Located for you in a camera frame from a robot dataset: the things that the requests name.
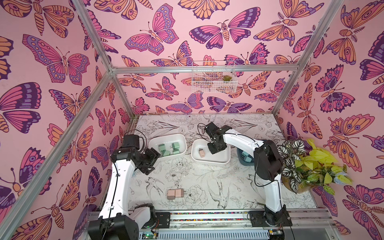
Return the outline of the dark teal storage box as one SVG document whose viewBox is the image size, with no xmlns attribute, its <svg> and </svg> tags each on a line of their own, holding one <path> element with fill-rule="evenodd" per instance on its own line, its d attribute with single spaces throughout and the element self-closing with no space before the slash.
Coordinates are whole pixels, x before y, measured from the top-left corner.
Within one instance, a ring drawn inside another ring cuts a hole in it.
<svg viewBox="0 0 384 240">
<path fill-rule="evenodd" d="M 237 154 L 238 154 L 239 162 L 243 166 L 253 166 L 255 164 L 254 157 L 244 152 L 243 150 L 237 148 Z"/>
</svg>

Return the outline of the blue plug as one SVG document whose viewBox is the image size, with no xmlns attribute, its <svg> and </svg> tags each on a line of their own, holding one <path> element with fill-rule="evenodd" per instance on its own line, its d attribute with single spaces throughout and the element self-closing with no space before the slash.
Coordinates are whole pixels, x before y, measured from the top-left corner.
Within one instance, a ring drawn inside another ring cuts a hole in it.
<svg viewBox="0 0 384 240">
<path fill-rule="evenodd" d="M 248 165 L 254 163 L 254 158 L 246 152 L 242 152 L 242 161 Z"/>
</svg>

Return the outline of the white storage box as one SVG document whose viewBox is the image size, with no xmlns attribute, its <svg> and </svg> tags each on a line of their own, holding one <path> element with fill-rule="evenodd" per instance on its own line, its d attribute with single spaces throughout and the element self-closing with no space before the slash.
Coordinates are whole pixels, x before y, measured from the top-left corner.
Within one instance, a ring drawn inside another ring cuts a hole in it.
<svg viewBox="0 0 384 240">
<path fill-rule="evenodd" d="M 230 162 L 231 159 L 231 148 L 227 147 L 224 151 L 221 151 L 216 154 L 211 154 L 208 149 L 209 142 L 203 139 L 197 139 L 193 142 L 191 149 L 191 157 L 197 164 L 213 165 L 213 166 L 223 166 Z M 206 156 L 201 158 L 199 156 L 199 149 L 205 151 Z"/>
<path fill-rule="evenodd" d="M 174 142 L 178 142 L 180 144 L 180 149 L 179 149 L 180 153 L 177 155 L 173 155 L 172 143 Z M 166 150 L 171 152 L 170 156 L 167 156 L 167 157 L 162 156 L 162 152 L 159 151 L 160 144 L 165 144 Z M 186 138 L 182 134 L 173 134 L 173 135 L 166 135 L 166 136 L 153 138 L 149 141 L 148 148 L 149 149 L 154 148 L 161 154 L 161 157 L 159 157 L 159 161 L 168 161 L 175 158 L 181 158 L 186 154 L 188 149 Z"/>
</svg>

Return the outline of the white storage box front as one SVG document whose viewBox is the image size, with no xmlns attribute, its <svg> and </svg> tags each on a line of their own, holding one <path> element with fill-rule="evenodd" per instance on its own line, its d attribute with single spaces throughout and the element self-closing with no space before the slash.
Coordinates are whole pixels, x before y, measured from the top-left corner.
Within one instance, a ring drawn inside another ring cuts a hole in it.
<svg viewBox="0 0 384 240">
<path fill-rule="evenodd" d="M 172 143 L 174 142 L 178 142 L 180 144 L 180 149 L 179 149 L 180 153 L 177 155 L 173 155 Z M 167 156 L 167 157 L 162 156 L 162 152 L 159 151 L 160 144 L 165 144 L 166 150 L 171 152 L 170 156 Z M 166 136 L 153 138 L 149 141 L 148 148 L 149 149 L 154 148 L 161 154 L 161 157 L 159 157 L 159 161 L 168 161 L 175 158 L 181 158 L 186 154 L 188 149 L 186 138 L 182 134 L 173 134 L 173 135 L 166 135 Z"/>
</svg>

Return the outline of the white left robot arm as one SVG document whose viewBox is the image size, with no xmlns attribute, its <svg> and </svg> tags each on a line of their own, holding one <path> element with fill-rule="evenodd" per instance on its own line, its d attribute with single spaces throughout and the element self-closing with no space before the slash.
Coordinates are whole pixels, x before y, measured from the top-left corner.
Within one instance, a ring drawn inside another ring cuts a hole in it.
<svg viewBox="0 0 384 240">
<path fill-rule="evenodd" d="M 145 138 L 128 134 L 123 144 L 111 154 L 112 177 L 105 204 L 87 232 L 92 240 L 137 240 L 142 228 L 154 230 L 159 220 L 153 204 L 136 206 L 129 212 L 129 188 L 135 171 L 149 175 L 160 153 L 146 147 Z"/>
</svg>

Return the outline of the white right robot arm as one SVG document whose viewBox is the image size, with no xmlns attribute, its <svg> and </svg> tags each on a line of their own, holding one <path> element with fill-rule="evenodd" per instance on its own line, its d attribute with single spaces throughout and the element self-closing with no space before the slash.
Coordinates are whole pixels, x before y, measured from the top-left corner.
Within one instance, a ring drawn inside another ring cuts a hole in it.
<svg viewBox="0 0 384 240">
<path fill-rule="evenodd" d="M 264 181 L 256 186 L 265 190 L 266 222 L 270 226 L 276 226 L 286 212 L 281 198 L 284 161 L 276 144 L 270 140 L 256 140 L 240 134 L 227 125 L 219 128 L 214 123 L 209 123 L 205 126 L 204 131 L 210 138 L 208 148 L 212 154 L 222 152 L 228 145 L 231 145 L 248 155 L 253 155 L 255 176 Z"/>
</svg>

